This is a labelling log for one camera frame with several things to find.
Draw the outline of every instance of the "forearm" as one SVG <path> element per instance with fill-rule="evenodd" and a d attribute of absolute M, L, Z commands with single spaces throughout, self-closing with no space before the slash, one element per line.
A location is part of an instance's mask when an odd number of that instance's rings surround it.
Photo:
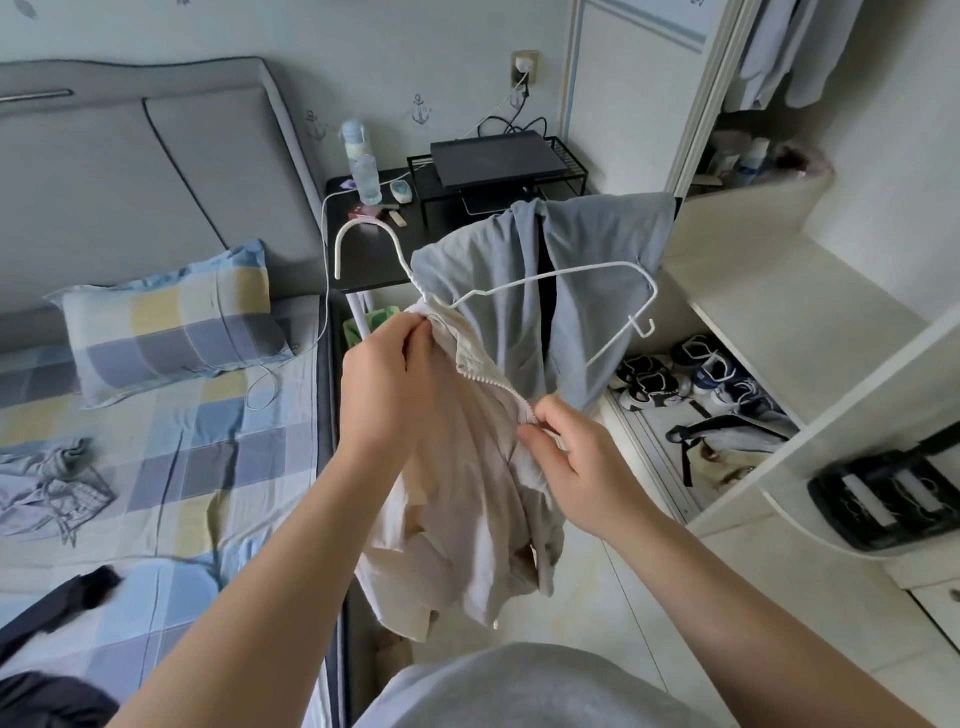
<path fill-rule="evenodd" d="M 745 728 L 928 726 L 659 511 L 638 509 L 611 543 Z"/>
<path fill-rule="evenodd" d="M 299 726 L 399 466 L 338 450 L 111 726 Z"/>

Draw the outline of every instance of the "clothes hanger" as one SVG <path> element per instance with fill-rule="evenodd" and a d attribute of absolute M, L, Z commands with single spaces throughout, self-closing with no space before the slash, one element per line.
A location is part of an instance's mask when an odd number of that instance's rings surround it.
<path fill-rule="evenodd" d="M 410 282 L 414 284 L 414 287 L 417 288 L 418 291 L 420 291 L 420 294 L 424 298 L 426 298 L 426 295 L 427 295 L 426 291 L 424 291 L 423 287 L 420 286 L 420 284 L 417 282 L 417 278 L 414 276 L 413 270 L 410 268 L 410 265 L 407 263 L 406 258 L 403 257 L 403 249 L 400 247 L 400 239 L 396 236 L 394 229 L 391 228 L 386 223 L 381 222 L 380 220 L 376 220 L 372 217 L 362 217 L 362 218 L 354 218 L 352 220 L 348 220 L 347 223 L 342 228 L 340 228 L 340 231 L 337 233 L 337 239 L 333 244 L 333 277 L 337 280 L 340 279 L 340 250 L 341 250 L 341 247 L 343 246 L 344 236 L 347 234 L 347 231 L 350 228 L 354 228 L 357 225 L 376 225 L 377 227 L 383 228 L 383 230 L 387 231 L 387 233 L 390 235 L 391 240 L 394 241 L 394 248 L 396 249 L 396 258 L 400 263 L 400 267 L 403 268 L 403 272 L 407 274 L 407 277 L 410 279 Z M 650 290 L 652 292 L 652 295 L 650 296 L 649 300 L 647 300 L 647 303 L 645 303 L 637 313 L 635 313 L 633 316 L 627 317 L 626 325 L 624 325 L 624 327 L 620 331 L 618 331 L 613 336 L 613 338 L 610 341 L 608 341 L 599 352 L 594 354 L 593 357 L 590 359 L 590 361 L 588 361 L 584 365 L 584 369 L 586 369 L 587 367 L 590 366 L 590 364 L 592 364 L 601 356 L 603 356 L 603 354 L 606 353 L 606 351 L 611 346 L 613 346 L 616 340 L 619 339 L 628 330 L 630 330 L 631 327 L 633 327 L 636 333 L 639 334 L 641 339 L 649 338 L 650 336 L 653 335 L 654 331 L 657 330 L 657 324 L 654 322 L 653 319 L 650 319 L 650 329 L 647 331 L 644 331 L 642 328 L 640 328 L 639 324 L 636 322 L 636 320 L 643 315 L 643 312 L 650 307 L 650 305 L 657 299 L 657 296 L 660 294 L 660 287 L 657 286 L 657 282 L 654 280 L 653 276 L 651 276 L 649 273 L 647 273 L 646 270 L 643 269 L 642 266 L 636 263 L 628 262 L 626 260 L 615 260 L 608 263 L 593 263 L 591 265 L 580 265 L 580 266 L 577 266 L 576 268 L 564 268 L 562 271 L 551 271 L 550 273 L 540 273 L 536 276 L 531 276 L 530 278 L 525 278 L 523 280 L 515 280 L 514 282 L 506 283 L 505 285 L 498 285 L 496 288 L 491 288 L 489 291 L 474 289 L 469 293 L 467 293 L 466 295 L 454 301 L 450 306 L 448 306 L 448 308 L 457 308 L 462 303 L 469 301 L 474 296 L 485 296 L 485 297 L 492 296 L 494 293 L 505 291 L 508 288 L 515 288 L 516 286 L 519 286 L 519 285 L 525 285 L 526 283 L 531 283 L 535 280 L 558 278 L 559 276 L 565 276 L 569 273 L 582 273 L 584 271 L 595 271 L 601 268 L 619 268 L 619 267 L 633 268 L 635 271 L 638 271 L 641 275 L 643 275 L 643 277 L 646 278 L 647 283 L 650 285 Z"/>

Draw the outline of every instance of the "bed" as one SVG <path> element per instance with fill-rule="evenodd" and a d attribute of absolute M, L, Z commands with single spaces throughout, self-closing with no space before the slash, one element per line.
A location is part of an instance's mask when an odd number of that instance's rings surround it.
<path fill-rule="evenodd" d="M 0 66 L 0 452 L 90 437 L 117 493 L 76 544 L 0 541 L 0 623 L 114 565 L 105 606 L 0 668 L 69 674 L 128 698 L 297 504 L 336 443 L 343 298 L 330 293 L 315 176 L 267 65 Z M 60 312 L 42 296 L 176 270 L 251 240 L 298 355 L 81 410 Z M 245 397 L 250 391 L 250 406 Z M 306 725 L 350 718 L 347 613 Z"/>

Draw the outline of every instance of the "gray clothing on bed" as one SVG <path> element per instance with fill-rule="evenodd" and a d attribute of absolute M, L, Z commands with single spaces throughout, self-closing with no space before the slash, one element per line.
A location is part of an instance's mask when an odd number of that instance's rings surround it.
<path fill-rule="evenodd" d="M 0 539 L 35 541 L 76 531 L 116 496 L 88 465 L 88 440 L 0 455 Z"/>
<path fill-rule="evenodd" d="M 602 657 L 516 643 L 398 674 L 357 728 L 453 725 L 715 728 L 715 723 Z"/>
<path fill-rule="evenodd" d="M 420 284 L 445 303 L 473 289 L 488 290 L 534 276 L 540 252 L 539 215 L 556 270 L 628 261 L 654 275 L 673 228 L 674 208 L 674 198 L 667 193 L 516 203 L 501 215 L 416 251 L 413 270 Z M 458 310 L 521 395 L 534 399 L 557 392 L 573 406 L 587 409 L 610 381 L 630 334 L 621 336 L 588 370 L 585 365 L 650 299 L 650 286 L 640 273 L 626 267 L 574 273 L 556 282 L 557 308 L 545 363 L 536 282 L 474 297 Z"/>

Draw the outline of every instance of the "headboard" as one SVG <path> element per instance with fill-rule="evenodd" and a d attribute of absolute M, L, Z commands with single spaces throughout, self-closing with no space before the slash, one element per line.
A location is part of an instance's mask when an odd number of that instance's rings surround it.
<path fill-rule="evenodd" d="M 65 340 L 48 293 L 255 239 L 273 298 L 322 293 L 320 214 L 262 59 L 0 64 L 0 351 Z"/>

